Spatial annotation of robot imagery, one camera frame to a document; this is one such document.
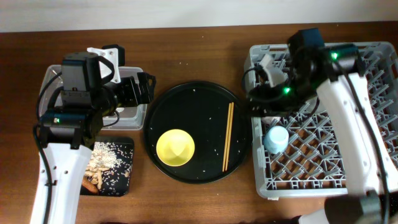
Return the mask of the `pink cup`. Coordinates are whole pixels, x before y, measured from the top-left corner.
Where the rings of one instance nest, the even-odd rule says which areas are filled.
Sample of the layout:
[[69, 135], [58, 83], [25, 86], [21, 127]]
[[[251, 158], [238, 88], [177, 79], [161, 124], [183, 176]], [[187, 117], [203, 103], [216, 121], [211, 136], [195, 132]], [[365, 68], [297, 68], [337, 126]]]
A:
[[263, 117], [263, 118], [261, 118], [261, 121], [262, 121], [264, 124], [271, 124], [271, 123], [273, 123], [273, 122], [278, 122], [278, 121], [280, 121], [280, 117], [278, 117], [278, 116]]

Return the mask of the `blue cup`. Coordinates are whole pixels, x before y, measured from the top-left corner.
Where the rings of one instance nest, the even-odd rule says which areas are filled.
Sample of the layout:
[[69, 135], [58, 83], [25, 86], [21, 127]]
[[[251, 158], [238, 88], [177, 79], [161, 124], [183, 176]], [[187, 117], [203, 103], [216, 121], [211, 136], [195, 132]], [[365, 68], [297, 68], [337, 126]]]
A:
[[282, 126], [270, 128], [263, 139], [263, 145], [270, 154], [278, 154], [287, 149], [289, 133]]

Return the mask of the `wooden chopstick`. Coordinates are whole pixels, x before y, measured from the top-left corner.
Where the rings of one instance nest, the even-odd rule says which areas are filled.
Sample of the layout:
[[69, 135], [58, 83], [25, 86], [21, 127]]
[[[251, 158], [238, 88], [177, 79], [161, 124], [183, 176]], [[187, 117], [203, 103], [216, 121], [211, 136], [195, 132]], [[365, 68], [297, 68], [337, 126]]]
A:
[[234, 102], [233, 102], [233, 110], [232, 110], [232, 113], [231, 113], [231, 126], [230, 126], [230, 128], [231, 128], [231, 131], [230, 131], [230, 135], [229, 135], [229, 144], [228, 144], [228, 155], [227, 155], [227, 163], [226, 163], [226, 171], [228, 170], [228, 161], [229, 161], [229, 149], [230, 149], [230, 144], [231, 144], [231, 133], [232, 133], [232, 125], [233, 125], [233, 113], [234, 113]]
[[227, 163], [227, 155], [228, 155], [228, 144], [229, 144], [229, 135], [231, 131], [231, 113], [233, 110], [233, 102], [229, 103], [228, 105], [228, 116], [227, 116], [227, 126], [226, 126], [226, 136], [225, 136], [225, 142], [224, 142], [224, 154], [223, 154], [223, 166], [222, 166], [222, 172], [226, 171], [226, 163]]

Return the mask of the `yellow bowl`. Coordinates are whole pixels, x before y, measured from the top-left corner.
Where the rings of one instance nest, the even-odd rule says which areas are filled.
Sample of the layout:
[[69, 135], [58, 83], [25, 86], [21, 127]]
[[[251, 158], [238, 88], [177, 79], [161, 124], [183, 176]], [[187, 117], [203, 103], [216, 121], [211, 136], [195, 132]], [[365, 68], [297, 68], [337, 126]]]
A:
[[191, 160], [195, 153], [195, 142], [186, 131], [171, 129], [160, 136], [155, 149], [161, 162], [178, 167]]

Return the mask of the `orange carrot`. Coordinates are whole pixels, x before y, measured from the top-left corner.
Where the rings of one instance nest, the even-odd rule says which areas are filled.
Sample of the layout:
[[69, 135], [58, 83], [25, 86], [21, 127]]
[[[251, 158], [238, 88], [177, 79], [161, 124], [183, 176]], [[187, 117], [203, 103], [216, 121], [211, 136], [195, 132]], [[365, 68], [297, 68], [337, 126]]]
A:
[[87, 191], [89, 191], [89, 193], [93, 195], [99, 194], [99, 190], [97, 189], [97, 187], [94, 184], [92, 184], [86, 177], [83, 178], [81, 184]]

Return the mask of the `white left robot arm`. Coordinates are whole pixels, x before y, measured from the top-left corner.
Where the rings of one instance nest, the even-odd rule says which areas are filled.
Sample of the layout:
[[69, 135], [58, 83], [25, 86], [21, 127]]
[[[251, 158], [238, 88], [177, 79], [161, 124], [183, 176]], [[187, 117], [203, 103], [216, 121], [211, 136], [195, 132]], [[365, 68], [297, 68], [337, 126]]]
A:
[[139, 72], [119, 83], [95, 83], [87, 91], [62, 85], [53, 92], [32, 130], [40, 172], [31, 223], [75, 221], [83, 175], [103, 117], [120, 107], [150, 103], [155, 85], [155, 76]]

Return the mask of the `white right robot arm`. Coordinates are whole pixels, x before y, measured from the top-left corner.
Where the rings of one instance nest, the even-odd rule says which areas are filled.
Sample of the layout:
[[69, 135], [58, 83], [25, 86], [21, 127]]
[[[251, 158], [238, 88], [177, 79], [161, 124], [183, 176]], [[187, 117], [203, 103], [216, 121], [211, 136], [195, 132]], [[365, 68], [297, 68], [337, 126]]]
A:
[[294, 223], [396, 223], [396, 66], [387, 42], [251, 47], [243, 86], [258, 194], [326, 197]]

